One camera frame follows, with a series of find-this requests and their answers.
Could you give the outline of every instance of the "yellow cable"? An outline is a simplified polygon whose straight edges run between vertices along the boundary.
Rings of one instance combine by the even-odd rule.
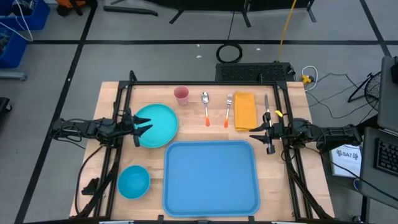
[[[289,21],[290,21],[290,18],[292,17],[292,13],[293,13],[294,6],[296,5],[296,1],[297,0],[294,0],[294,2],[292,4],[292,8],[290,9],[290,12],[289,12],[289,16],[287,17],[287,20],[286,20],[286,23],[285,23],[284,32],[282,33],[282,38],[281,38],[280,44],[279,44],[278,56],[276,58],[277,61],[279,61],[279,57],[280,57],[280,55],[282,53],[286,30],[287,30],[287,27],[289,26]]]

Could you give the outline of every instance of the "fork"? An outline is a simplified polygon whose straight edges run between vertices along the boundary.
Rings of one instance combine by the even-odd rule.
[[[224,128],[228,127],[229,108],[231,107],[231,104],[232,104],[232,94],[228,94],[226,98],[226,117],[224,122]]]

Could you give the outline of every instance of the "yellow napkin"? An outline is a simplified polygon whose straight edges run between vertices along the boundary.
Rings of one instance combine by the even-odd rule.
[[[249,131],[257,127],[256,104],[253,93],[235,92],[235,130]]]

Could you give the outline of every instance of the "teal plate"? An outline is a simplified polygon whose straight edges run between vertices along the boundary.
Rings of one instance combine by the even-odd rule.
[[[141,146],[148,148],[162,147],[169,143],[177,133],[177,115],[175,115],[174,111],[166,105],[148,105],[139,110],[136,115],[140,118],[151,119],[149,122],[137,125],[138,127],[153,124],[153,127],[139,138]]]

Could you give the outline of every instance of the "keyboard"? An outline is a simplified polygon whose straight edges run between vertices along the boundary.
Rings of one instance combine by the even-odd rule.
[[[374,168],[398,177],[398,146],[376,139]]]

